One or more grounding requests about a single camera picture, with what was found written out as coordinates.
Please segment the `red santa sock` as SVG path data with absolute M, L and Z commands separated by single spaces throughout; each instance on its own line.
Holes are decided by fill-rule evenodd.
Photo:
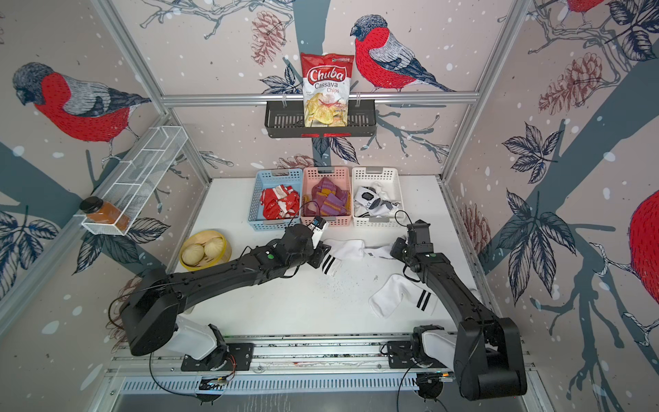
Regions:
M 260 196 L 260 205 L 262 207 L 261 216 L 264 220 L 279 220 L 281 218 L 281 207 L 279 205 L 279 194 L 276 188 L 267 188 L 262 190 Z
M 300 194 L 293 187 L 278 185 L 272 191 L 276 197 L 276 206 L 280 218 L 298 215 L 300 211 Z

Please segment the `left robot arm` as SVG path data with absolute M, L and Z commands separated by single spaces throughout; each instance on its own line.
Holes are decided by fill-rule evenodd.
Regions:
M 161 348 L 202 361 L 224 362 L 228 352 L 219 329 L 180 315 L 195 305 L 237 288 L 261 285 L 305 264 L 317 269 L 331 247 L 303 224 L 285 229 L 283 237 L 256 247 L 238 259 L 205 270 L 168 274 L 148 271 L 120 308 L 130 353 L 150 355 Z

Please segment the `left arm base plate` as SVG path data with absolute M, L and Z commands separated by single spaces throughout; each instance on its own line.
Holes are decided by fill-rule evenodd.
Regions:
M 181 364 L 182 372 L 243 372 L 252 365 L 254 343 L 226 343 L 211 352 L 202 360 L 185 355 Z

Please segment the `white black sport sock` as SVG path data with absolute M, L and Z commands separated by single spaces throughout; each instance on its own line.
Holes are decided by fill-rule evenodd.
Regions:
M 388 212 L 383 200 L 374 189 L 360 186 L 355 194 L 355 214 L 358 217 L 383 216 Z

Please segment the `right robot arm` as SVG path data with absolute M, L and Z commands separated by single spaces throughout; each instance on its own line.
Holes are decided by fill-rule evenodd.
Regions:
M 465 286 L 449 259 L 434 251 L 429 228 L 422 220 L 410 223 L 408 236 L 396 239 L 391 256 L 439 298 L 456 326 L 456 339 L 451 343 L 432 325 L 417 327 L 415 359 L 452 367 L 461 396 L 470 401 L 523 396 L 528 385 L 517 325 L 485 307 Z

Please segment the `purple yellow striped sock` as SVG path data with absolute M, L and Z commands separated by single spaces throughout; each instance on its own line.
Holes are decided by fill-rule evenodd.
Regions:
M 310 197 L 305 198 L 305 216 L 347 216 L 348 190 L 336 185 L 329 178 L 322 180 L 312 187 Z

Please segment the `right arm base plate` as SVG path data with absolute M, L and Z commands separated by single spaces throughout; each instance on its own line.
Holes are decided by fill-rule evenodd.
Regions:
M 381 354 L 387 358 L 389 369 L 447 369 L 439 360 L 415 352 L 410 341 L 388 341 L 381 348 Z

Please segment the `plain white sock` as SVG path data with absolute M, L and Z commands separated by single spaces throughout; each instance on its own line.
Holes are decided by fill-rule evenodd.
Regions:
M 402 303 L 407 303 L 425 314 L 432 314 L 439 298 L 398 274 L 391 275 L 384 286 L 369 298 L 370 309 L 382 319 L 389 318 Z

